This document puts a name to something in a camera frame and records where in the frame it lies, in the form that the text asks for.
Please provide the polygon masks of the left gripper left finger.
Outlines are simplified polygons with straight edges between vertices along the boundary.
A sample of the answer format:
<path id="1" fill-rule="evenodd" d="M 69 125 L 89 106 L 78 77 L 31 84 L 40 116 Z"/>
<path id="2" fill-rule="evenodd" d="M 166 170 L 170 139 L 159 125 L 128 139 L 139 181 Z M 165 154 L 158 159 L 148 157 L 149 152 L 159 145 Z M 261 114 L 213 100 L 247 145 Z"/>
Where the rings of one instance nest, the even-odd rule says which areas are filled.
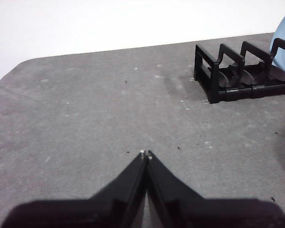
<path id="1" fill-rule="evenodd" d="M 139 153 L 88 199 L 36 200 L 16 206 L 3 228 L 132 228 L 142 225 L 146 157 Z"/>

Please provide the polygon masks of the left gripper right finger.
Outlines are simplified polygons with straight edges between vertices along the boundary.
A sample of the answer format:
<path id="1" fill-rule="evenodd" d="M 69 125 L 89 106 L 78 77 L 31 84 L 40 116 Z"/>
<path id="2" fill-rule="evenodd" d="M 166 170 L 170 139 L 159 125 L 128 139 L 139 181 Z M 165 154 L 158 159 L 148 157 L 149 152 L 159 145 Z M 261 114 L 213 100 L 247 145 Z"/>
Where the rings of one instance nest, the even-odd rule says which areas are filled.
<path id="1" fill-rule="evenodd" d="M 285 214 L 258 199 L 206 199 L 179 180 L 155 156 L 146 154 L 148 196 L 164 228 L 285 228 Z"/>

